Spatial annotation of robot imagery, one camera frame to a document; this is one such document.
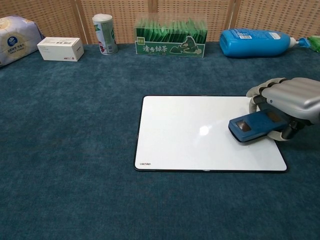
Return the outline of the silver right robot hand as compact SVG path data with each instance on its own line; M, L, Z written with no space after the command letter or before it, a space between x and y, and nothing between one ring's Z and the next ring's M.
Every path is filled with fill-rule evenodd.
M305 77L271 78L250 88L249 112L255 113L259 104L267 103L289 116L283 130L267 133L270 139L288 141L304 126L320 124L320 81Z

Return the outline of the blue whiteboard eraser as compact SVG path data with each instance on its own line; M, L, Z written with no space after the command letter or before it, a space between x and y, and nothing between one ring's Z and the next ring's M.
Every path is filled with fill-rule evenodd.
M271 131L283 130L287 125L279 113L265 109L231 119L228 129L238 142L245 143L264 137Z

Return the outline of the green wet wipes pack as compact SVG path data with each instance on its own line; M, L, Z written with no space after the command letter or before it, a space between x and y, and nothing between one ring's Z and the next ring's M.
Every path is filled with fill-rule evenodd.
M310 44L310 48L313 51L320 53L320 35L312 35L309 36L307 39Z

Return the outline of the blue detergent pump bottle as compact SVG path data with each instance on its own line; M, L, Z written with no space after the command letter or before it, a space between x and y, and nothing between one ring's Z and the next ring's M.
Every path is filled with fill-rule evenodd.
M231 58L275 57L293 47L310 48L307 38L295 39L274 30L231 28L219 37L223 54Z

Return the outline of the white whiteboard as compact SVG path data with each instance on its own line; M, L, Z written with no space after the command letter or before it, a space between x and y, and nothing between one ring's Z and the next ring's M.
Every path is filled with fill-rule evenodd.
M142 100L133 166L149 172L284 173L276 142L242 143L228 128L249 112L245 96L147 95Z

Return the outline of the green tea bag box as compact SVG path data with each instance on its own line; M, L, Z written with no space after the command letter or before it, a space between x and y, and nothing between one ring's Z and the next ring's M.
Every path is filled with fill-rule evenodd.
M138 55L203 58L207 41L207 20L201 17L138 17L134 25Z

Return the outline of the green can with white lid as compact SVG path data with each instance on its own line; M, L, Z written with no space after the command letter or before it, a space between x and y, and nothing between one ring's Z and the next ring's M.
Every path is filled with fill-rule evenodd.
M118 52L115 39L113 17L110 14L98 13L92 17L100 53L112 55Z

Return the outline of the teal table mat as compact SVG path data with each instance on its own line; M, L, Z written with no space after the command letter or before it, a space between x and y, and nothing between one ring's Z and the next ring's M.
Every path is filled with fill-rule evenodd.
M0 68L0 240L320 240L320 126L279 143L286 173L138 172L146 95L244 95L271 78L320 81L320 53L32 53Z

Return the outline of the white cardboard box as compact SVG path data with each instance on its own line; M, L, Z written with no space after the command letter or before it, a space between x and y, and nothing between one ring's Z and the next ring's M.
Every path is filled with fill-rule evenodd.
M45 37L37 48L45 61L77 62L84 54L79 37Z

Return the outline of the bamboo folding screen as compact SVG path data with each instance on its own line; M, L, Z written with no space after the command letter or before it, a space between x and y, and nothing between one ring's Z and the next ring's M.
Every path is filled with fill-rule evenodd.
M119 44L134 41L139 13L200 14L207 20L209 42L228 28L276 30L301 38L320 36L320 0L0 0L0 18L34 21L48 37L79 37L97 42L92 18L113 16Z

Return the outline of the tissue paper pack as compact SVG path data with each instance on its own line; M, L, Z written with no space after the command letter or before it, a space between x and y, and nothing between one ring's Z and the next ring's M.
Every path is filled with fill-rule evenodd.
M0 68L37 51L44 38L34 21L16 15L0 18Z

